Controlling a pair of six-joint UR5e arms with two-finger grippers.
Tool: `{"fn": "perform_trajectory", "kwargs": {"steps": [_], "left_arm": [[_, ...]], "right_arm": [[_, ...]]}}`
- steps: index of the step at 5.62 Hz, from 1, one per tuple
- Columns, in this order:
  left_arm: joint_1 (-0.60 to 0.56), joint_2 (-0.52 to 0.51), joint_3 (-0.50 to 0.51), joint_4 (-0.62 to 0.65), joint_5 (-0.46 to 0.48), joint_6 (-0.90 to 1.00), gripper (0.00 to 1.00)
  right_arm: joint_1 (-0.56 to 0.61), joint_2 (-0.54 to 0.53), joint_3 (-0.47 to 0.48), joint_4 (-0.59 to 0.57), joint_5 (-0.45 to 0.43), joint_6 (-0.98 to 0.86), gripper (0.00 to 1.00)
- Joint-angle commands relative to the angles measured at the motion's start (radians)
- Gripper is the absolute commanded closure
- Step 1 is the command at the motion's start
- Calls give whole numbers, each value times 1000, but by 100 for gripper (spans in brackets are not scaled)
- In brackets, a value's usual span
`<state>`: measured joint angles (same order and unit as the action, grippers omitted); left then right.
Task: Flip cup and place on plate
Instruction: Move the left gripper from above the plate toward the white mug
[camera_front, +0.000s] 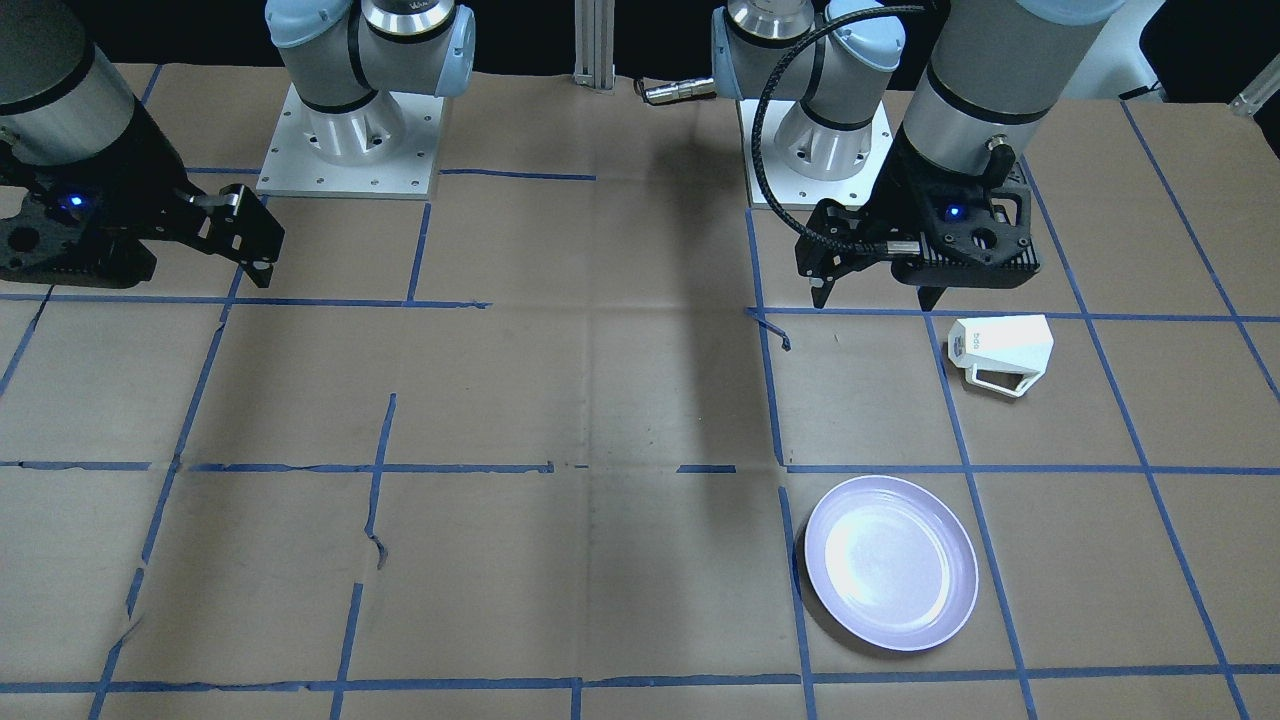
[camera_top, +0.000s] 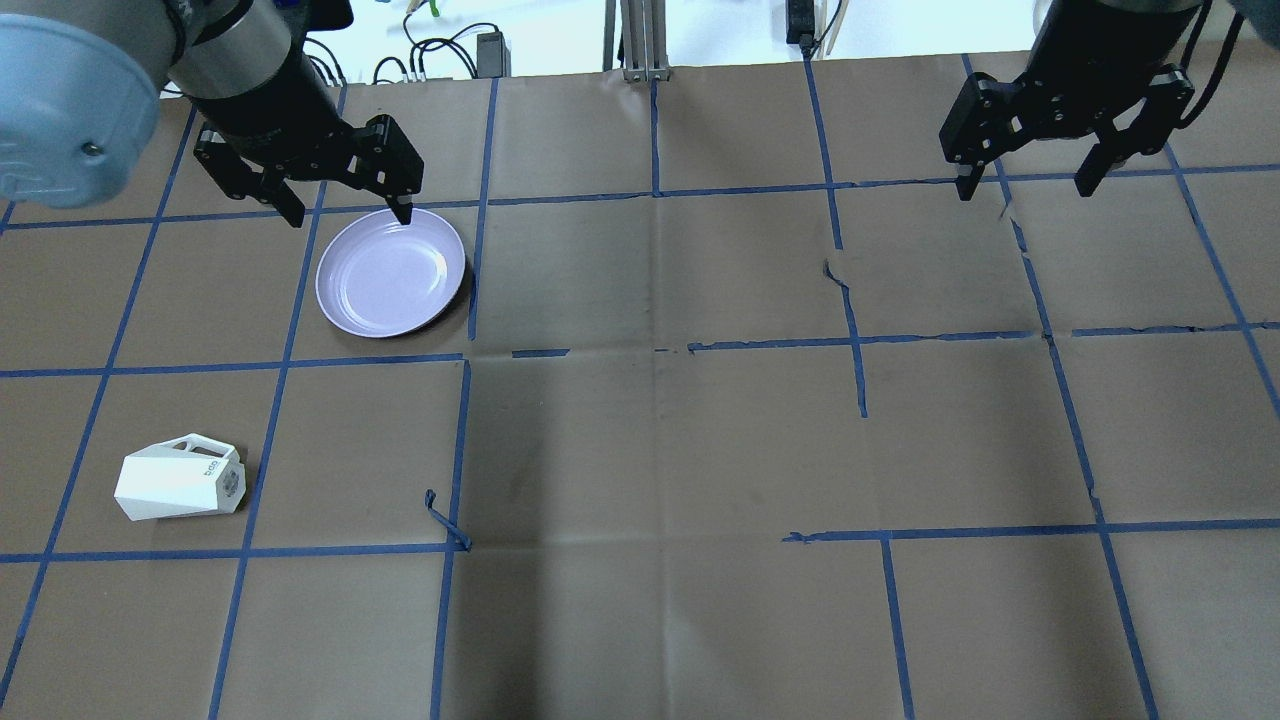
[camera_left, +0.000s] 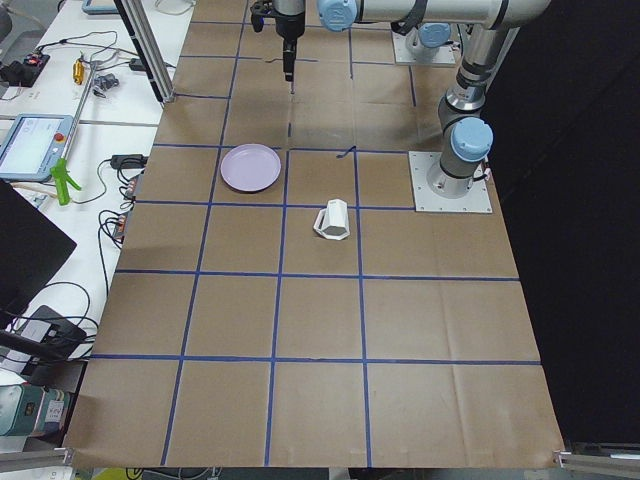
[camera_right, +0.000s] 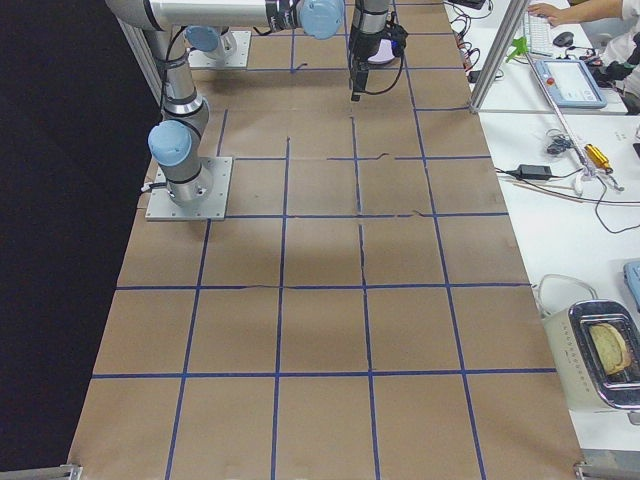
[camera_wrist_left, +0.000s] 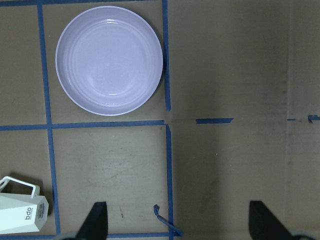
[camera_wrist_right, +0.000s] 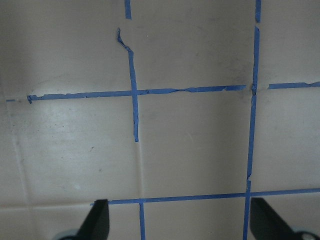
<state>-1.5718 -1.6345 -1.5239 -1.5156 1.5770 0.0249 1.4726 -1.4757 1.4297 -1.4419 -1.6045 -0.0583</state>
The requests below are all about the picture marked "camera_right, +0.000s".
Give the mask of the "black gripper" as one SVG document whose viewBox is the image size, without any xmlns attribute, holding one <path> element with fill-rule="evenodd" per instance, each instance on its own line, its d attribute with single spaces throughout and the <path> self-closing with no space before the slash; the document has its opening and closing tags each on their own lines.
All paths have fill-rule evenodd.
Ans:
<svg viewBox="0 0 640 480">
<path fill-rule="evenodd" d="M 404 28 L 384 28 L 375 33 L 368 33 L 362 29 L 353 28 L 349 39 L 349 71 L 352 90 L 351 101 L 359 102 L 361 94 L 385 94 L 398 83 L 404 68 L 405 48 L 408 32 Z M 400 59 L 400 66 L 391 85 L 383 90 L 369 91 L 367 80 L 369 76 L 369 58 L 375 54 L 382 40 L 390 40 L 392 54 Z"/>
</svg>

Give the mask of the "person's forearm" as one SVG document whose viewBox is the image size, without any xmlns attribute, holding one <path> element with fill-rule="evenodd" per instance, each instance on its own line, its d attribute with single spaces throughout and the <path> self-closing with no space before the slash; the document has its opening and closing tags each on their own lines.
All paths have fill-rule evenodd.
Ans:
<svg viewBox="0 0 640 480">
<path fill-rule="evenodd" d="M 590 0 L 562 10 L 555 17 L 555 25 L 576 24 L 604 19 L 623 19 L 622 0 Z"/>
</svg>

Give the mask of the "person's hand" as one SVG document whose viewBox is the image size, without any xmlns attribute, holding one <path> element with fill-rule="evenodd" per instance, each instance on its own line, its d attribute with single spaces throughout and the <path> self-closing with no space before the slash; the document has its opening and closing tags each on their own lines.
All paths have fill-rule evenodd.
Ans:
<svg viewBox="0 0 640 480">
<path fill-rule="evenodd" d="M 535 17 L 544 18 L 552 26 L 558 26 L 565 22 L 563 19 L 565 10 L 547 3 L 532 3 L 527 12 Z"/>
</svg>

